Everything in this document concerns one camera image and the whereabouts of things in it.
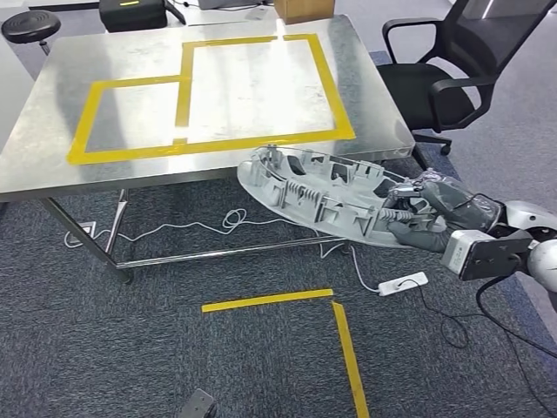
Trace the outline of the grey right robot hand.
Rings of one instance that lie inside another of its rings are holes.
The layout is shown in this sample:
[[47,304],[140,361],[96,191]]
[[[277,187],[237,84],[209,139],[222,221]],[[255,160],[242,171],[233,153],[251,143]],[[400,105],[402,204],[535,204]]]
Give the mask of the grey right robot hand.
[[444,219],[441,231],[416,231],[405,223],[393,221],[388,231],[400,244],[432,253],[444,252],[452,233],[478,230],[487,233],[497,224],[504,205],[482,193],[470,192],[457,179],[428,169],[414,180],[420,196]]

